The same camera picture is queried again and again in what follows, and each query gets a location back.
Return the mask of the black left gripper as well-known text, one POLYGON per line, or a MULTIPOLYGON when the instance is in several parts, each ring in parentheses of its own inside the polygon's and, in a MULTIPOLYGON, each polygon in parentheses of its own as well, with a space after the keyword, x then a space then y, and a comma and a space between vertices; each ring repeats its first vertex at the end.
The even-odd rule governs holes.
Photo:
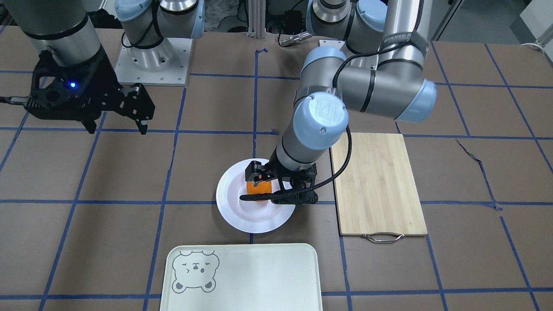
POLYGON ((277 179, 280 189, 274 193, 243 194, 239 199, 242 201, 269 200, 272 203, 284 205, 317 203, 318 195, 314 189, 316 175, 316 165, 300 171, 291 171, 273 158, 266 165, 260 161, 251 161, 245 168, 245 181, 258 185, 261 182, 277 179))

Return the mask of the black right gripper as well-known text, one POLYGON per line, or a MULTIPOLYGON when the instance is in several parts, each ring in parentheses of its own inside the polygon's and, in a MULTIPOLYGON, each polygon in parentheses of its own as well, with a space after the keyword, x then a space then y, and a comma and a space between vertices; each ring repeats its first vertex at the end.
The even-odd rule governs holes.
POLYGON ((58 65, 52 52, 41 51, 25 103, 36 118, 81 122, 89 134, 95 134, 103 111, 115 111, 134 120, 145 135, 155 108, 142 83, 122 88, 103 48, 70 67, 58 65))

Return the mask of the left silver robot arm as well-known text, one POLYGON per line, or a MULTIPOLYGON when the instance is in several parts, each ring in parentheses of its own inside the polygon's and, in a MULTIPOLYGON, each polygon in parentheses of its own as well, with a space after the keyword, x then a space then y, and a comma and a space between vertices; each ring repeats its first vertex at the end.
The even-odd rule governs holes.
POLYGON ((306 25, 344 42, 316 47, 300 72, 288 128, 269 160, 245 167, 247 185, 278 181, 274 193, 243 194, 240 203, 316 203, 316 189, 346 169, 352 153, 348 112, 421 122, 436 102, 423 78, 430 0, 312 0, 306 25))

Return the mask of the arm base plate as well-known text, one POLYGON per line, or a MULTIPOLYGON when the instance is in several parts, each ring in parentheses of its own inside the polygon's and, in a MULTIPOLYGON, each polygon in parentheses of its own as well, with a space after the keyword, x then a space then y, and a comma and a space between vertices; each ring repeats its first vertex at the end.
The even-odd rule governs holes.
POLYGON ((122 85, 186 86, 194 40, 165 38, 152 49, 123 47, 114 67, 122 85))
POLYGON ((346 47, 345 41, 334 41, 334 40, 320 40, 318 42, 319 47, 333 47, 336 48, 345 54, 348 54, 348 48, 346 47))

